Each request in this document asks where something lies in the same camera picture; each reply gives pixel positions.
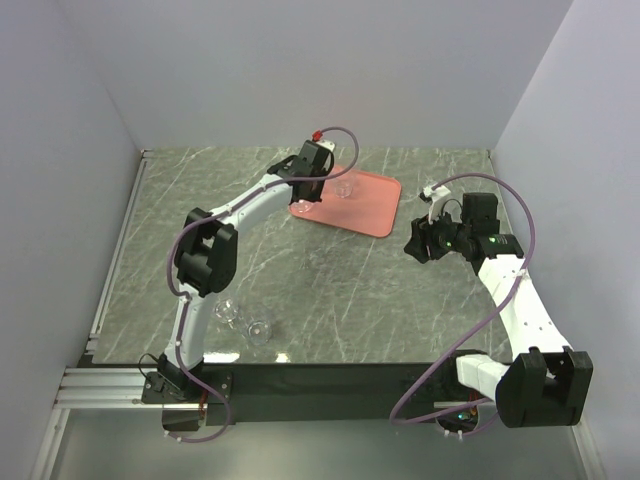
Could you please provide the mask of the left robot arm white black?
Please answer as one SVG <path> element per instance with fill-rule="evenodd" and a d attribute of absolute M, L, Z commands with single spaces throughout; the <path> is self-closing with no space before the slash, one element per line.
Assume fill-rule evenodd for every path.
<path fill-rule="evenodd" d="M 235 277 L 240 236 L 297 201 L 319 202 L 334 165 L 330 148 L 307 142 L 235 199 L 187 214 L 167 260 L 167 284 L 178 306 L 169 343 L 157 363 L 157 373 L 177 401 L 191 401 L 206 387 L 201 370 L 207 317 Z"/>

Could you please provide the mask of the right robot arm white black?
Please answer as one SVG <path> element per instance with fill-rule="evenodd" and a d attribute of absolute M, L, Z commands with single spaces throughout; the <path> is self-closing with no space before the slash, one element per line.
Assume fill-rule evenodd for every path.
<path fill-rule="evenodd" d="M 578 424 L 592 360 L 571 347 L 549 316 L 518 240 L 500 231 L 497 196 L 464 195 L 458 221 L 445 210 L 451 199 L 446 187 L 427 188 L 420 197 L 429 211 L 412 221 L 406 253 L 420 263 L 458 253 L 470 263 L 499 310 L 512 351 L 510 364 L 486 354 L 457 355 L 455 365 L 440 375 L 443 393 L 462 399 L 477 391 L 495 402 L 509 428 Z"/>

